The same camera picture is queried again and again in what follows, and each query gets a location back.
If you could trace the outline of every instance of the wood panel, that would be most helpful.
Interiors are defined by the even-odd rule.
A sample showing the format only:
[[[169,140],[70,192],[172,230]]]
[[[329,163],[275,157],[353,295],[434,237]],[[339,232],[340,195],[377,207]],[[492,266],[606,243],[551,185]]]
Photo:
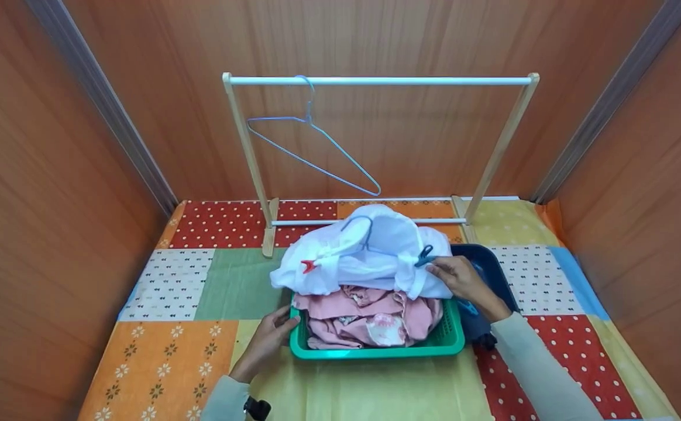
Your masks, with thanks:
[[[603,306],[681,415],[681,27],[558,197]]]
[[[164,215],[24,2],[0,2],[0,419],[71,419]]]
[[[68,0],[179,197],[255,199],[221,73],[541,74],[489,194],[531,195],[660,0]],[[318,88],[314,117],[385,196],[472,194],[518,88]],[[298,113],[306,87],[238,88],[247,117]],[[279,144],[369,187],[329,142],[261,123]],[[270,195],[358,197],[266,143]]]

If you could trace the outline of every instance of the pink garment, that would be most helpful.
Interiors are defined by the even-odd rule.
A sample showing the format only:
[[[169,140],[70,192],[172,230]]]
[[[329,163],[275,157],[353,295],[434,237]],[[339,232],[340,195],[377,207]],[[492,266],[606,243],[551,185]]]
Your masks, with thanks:
[[[442,319],[439,299],[373,288],[344,285],[329,295],[296,294],[293,301],[308,311],[313,349],[412,346]]]

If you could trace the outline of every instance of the green plastic basket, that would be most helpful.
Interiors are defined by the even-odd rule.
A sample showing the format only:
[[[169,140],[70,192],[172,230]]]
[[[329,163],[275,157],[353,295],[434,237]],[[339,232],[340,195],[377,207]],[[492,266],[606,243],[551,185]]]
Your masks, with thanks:
[[[360,349],[310,349],[307,339],[307,313],[291,307],[291,317],[301,313],[301,321],[291,332],[291,352],[301,360],[361,360],[373,358],[439,357],[455,355],[466,345],[460,325],[460,312],[453,299],[442,300],[442,320],[426,340],[410,347],[365,347]]]

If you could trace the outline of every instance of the white patterned fabric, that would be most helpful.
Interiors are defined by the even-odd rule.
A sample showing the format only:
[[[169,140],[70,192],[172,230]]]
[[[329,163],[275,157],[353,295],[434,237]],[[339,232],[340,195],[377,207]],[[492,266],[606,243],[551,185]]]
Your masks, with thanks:
[[[130,320],[194,320],[213,250],[156,250],[119,313]]]
[[[493,246],[523,315],[579,315],[584,310],[547,246]]]

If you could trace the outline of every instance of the wristwatch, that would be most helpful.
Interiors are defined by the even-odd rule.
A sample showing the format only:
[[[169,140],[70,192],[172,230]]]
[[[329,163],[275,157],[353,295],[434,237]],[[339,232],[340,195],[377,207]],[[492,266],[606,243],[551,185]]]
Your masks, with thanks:
[[[248,396],[244,410],[254,421],[265,421],[270,413],[270,404],[265,401],[256,401],[252,396]]]

